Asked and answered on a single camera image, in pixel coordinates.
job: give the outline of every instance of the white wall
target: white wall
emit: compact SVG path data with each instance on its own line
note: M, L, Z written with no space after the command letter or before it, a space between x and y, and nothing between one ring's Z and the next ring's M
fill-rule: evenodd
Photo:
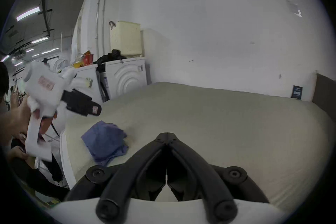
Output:
M336 79L335 36L320 0L290 1L302 17L286 0L107 0L106 10L141 24L152 82L284 97L297 85L311 100L316 70Z

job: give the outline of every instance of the dark label sign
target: dark label sign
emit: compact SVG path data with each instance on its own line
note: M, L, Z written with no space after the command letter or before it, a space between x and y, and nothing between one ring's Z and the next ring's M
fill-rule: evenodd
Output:
M301 95L302 95L302 87L293 86L293 92L292 92L291 98L296 98L296 99L301 100Z

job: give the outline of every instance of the washing machine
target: washing machine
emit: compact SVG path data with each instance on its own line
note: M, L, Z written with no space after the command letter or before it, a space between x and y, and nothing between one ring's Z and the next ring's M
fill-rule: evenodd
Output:
M110 99L146 86L145 57L106 62L101 80Z

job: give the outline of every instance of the sticker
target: sticker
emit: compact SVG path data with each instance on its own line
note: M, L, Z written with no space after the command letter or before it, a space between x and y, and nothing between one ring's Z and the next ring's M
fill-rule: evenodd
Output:
M44 76L41 76L41 77L39 78L38 83L39 83L42 87L46 88L48 91L51 91L51 90L53 89L53 87L55 86L55 83L53 83L53 82L52 82L51 80L49 80L49 79L46 79Z
M292 92L291 98L296 98L296 99L301 100L301 95L302 95L302 87L293 86L293 92Z
M92 113L97 114L98 113L98 106L93 106L92 107Z
M86 86L87 86L88 88L91 88L91 87L92 87L93 79L91 79L91 78L86 78L86 79L85 79L85 82L86 82Z

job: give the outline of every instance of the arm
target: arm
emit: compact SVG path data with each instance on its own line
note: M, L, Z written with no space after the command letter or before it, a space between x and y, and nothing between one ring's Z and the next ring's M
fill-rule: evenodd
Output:
M19 107L0 116L0 143L2 145L7 144L11 136L16 137L20 133L27 134L30 114L27 98L24 98Z
M30 108L27 104L27 96L23 98L22 104L18 108L11 109L7 114L0 115L0 144L5 145L14 136L21 140L20 134L27 135L28 124L30 120ZM36 110L33 113L34 117L40 117L40 111ZM40 134L45 132L50 127L52 118L46 118L41 122Z

